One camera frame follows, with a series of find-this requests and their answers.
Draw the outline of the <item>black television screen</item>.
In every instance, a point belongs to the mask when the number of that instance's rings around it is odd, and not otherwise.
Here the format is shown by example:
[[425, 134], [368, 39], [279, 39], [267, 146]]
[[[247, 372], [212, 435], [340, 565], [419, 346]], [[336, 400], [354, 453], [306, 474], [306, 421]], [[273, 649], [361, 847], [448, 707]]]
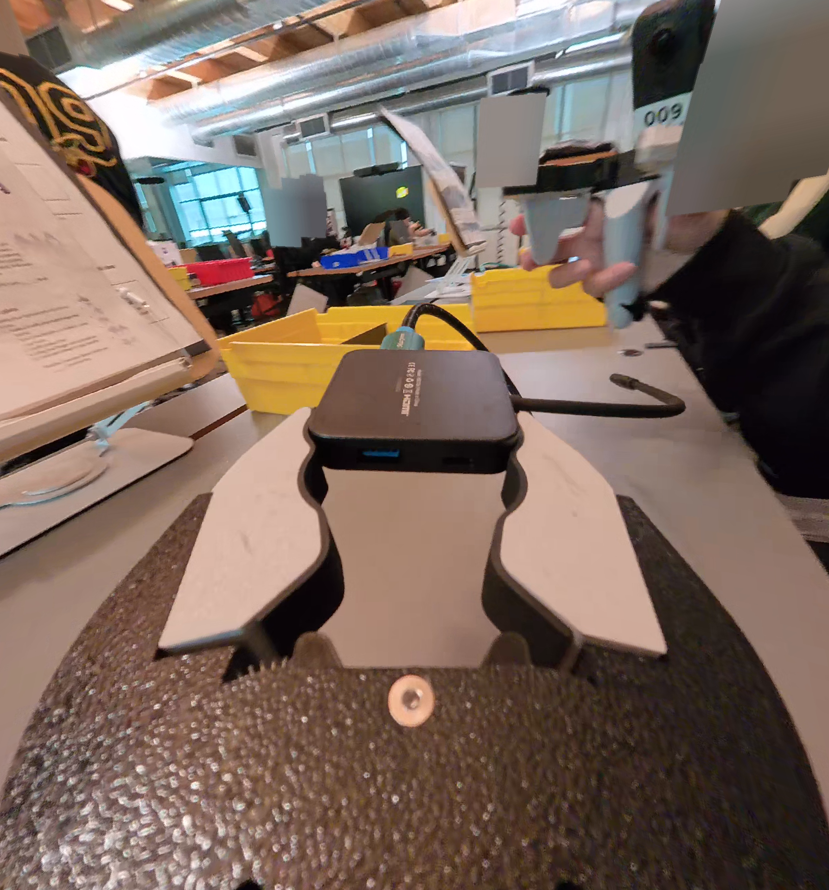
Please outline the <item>black television screen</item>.
[[421, 167], [408, 166], [368, 176], [351, 175], [339, 181], [346, 227], [360, 236], [379, 216], [399, 208], [417, 223], [426, 223]]

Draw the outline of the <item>printed paper sheet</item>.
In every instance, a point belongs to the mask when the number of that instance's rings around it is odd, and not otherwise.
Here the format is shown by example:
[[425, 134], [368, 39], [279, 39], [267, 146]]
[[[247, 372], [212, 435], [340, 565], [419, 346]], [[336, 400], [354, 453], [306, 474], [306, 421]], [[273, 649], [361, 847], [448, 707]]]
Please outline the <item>printed paper sheet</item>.
[[0, 87], [0, 423], [208, 349]]

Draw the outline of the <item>grey desk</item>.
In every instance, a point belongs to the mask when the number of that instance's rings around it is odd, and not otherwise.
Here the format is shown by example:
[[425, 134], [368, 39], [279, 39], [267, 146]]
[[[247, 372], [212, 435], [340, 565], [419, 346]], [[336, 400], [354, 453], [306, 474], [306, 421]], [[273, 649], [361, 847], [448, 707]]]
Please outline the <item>grey desk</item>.
[[[617, 400], [620, 372], [679, 395], [668, 420], [543, 422], [631, 496], [740, 625], [802, 737], [829, 818], [829, 576], [755, 471], [742, 440], [675, 350], [643, 322], [487, 338], [531, 397]], [[221, 376], [128, 427], [196, 441], [186, 457], [0, 562], [0, 790], [52, 674], [90, 617], [186, 505], [208, 492], [276, 417], [253, 414]]]

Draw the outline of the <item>person's right forearm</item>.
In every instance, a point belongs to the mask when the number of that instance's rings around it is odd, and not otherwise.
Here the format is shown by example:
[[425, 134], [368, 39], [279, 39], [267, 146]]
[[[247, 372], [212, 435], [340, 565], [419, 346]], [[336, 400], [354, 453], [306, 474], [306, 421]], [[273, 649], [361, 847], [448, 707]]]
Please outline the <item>person's right forearm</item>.
[[739, 209], [666, 220], [644, 290], [782, 494], [829, 498], [829, 193], [770, 238]]

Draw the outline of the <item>red plastic bin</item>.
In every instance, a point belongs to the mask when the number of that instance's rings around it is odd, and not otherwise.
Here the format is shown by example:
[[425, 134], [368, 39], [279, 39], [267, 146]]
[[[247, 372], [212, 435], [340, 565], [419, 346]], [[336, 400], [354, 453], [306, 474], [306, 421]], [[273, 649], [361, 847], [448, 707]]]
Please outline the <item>red plastic bin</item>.
[[255, 277], [248, 258], [190, 262], [183, 269], [190, 279], [195, 279], [202, 287], [221, 286]]

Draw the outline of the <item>black square hub adapter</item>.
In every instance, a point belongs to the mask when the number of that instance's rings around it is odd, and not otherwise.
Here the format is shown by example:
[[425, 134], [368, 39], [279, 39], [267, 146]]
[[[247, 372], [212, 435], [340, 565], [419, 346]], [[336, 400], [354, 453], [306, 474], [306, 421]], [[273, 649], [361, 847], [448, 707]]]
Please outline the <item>black square hub adapter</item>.
[[307, 433], [339, 471], [495, 475], [520, 443], [503, 369], [474, 350], [354, 350]]

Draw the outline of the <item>yellow plastic bin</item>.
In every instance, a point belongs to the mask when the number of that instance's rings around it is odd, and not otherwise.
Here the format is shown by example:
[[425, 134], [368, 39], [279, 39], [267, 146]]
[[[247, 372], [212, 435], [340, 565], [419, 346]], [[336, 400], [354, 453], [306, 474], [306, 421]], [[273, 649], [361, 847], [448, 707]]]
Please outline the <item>yellow plastic bin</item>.
[[606, 308], [578, 283], [553, 287], [551, 269], [495, 269], [470, 275], [478, 334], [604, 328]]
[[314, 309], [219, 341], [220, 354], [247, 406], [288, 416], [318, 405], [342, 358], [377, 350], [403, 323], [405, 305]]

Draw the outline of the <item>black gold-patterned cap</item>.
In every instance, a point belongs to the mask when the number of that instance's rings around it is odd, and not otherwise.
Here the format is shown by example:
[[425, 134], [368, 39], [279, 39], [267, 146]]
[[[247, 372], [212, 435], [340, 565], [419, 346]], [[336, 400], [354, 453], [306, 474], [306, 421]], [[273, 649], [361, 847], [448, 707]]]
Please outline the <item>black gold-patterned cap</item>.
[[145, 220], [114, 133], [52, 71], [25, 54], [0, 51], [0, 87], [77, 173], [114, 197], [140, 229]]

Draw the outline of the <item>blue plastic bin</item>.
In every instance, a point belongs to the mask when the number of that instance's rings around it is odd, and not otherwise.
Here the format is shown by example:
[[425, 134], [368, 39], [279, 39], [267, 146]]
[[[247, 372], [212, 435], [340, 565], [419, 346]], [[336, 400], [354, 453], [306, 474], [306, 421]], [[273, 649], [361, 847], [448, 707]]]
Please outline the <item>blue plastic bin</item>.
[[319, 268], [328, 272], [342, 272], [384, 262], [389, 259], [389, 248], [372, 245], [364, 248], [344, 249], [323, 254], [317, 261]]

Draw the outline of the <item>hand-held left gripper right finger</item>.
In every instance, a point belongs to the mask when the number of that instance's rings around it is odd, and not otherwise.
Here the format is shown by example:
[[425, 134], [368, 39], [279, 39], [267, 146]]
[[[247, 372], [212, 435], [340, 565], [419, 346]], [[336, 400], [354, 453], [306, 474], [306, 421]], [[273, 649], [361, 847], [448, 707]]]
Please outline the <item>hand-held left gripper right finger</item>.
[[502, 486], [482, 605], [526, 664], [572, 670], [588, 646], [653, 659], [666, 640], [611, 486], [534, 417]]

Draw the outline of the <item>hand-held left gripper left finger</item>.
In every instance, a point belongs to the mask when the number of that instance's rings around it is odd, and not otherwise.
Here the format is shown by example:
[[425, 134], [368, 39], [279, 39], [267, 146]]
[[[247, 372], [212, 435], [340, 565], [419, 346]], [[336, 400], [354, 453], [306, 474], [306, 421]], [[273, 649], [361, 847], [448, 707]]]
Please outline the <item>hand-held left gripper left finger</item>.
[[162, 654], [233, 647], [289, 660], [344, 595], [308, 407], [258, 441], [216, 484], [158, 642]]

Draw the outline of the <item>silver ventilation duct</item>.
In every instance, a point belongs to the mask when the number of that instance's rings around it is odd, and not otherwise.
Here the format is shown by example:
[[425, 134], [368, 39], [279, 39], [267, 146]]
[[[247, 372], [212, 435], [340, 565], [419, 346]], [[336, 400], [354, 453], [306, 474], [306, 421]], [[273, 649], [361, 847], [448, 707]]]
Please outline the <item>silver ventilation duct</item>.
[[194, 142], [250, 134], [533, 61], [624, 30], [647, 2], [468, 1], [153, 103]]

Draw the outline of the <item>wooden document stand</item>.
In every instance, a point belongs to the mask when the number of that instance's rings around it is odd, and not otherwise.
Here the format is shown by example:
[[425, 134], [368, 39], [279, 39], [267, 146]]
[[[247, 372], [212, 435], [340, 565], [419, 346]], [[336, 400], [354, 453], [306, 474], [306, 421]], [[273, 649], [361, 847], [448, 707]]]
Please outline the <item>wooden document stand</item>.
[[125, 426], [153, 401], [198, 381], [217, 363], [210, 323], [153, 251], [145, 232], [107, 191], [77, 175], [131, 253], [204, 335], [209, 349], [0, 423], [0, 559], [185, 456], [193, 446], [189, 437]]

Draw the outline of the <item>person's right hand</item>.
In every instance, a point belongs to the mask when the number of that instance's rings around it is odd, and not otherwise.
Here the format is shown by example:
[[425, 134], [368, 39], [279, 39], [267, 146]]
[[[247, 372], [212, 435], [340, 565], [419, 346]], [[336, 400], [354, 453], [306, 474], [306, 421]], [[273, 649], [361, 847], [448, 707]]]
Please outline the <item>person's right hand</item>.
[[643, 294], [650, 294], [673, 277], [723, 226], [729, 210], [667, 217], [664, 246], [653, 248], [658, 213], [656, 199], [645, 207], [643, 253], [639, 265], [628, 261], [608, 264], [604, 259], [605, 211], [593, 200], [585, 224], [574, 233], [561, 235], [549, 281], [563, 288], [581, 284], [585, 292], [603, 300], [613, 289], [639, 280]]

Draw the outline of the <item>white document stand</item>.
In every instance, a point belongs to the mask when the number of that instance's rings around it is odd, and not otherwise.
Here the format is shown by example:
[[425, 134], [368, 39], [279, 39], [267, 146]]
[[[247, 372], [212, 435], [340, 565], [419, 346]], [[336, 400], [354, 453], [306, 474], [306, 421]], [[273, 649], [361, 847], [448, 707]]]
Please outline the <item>white document stand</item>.
[[420, 127], [386, 106], [379, 106], [378, 113], [420, 162], [454, 250], [460, 257], [480, 254], [486, 246], [486, 238], [474, 212], [472, 199], [458, 174]]

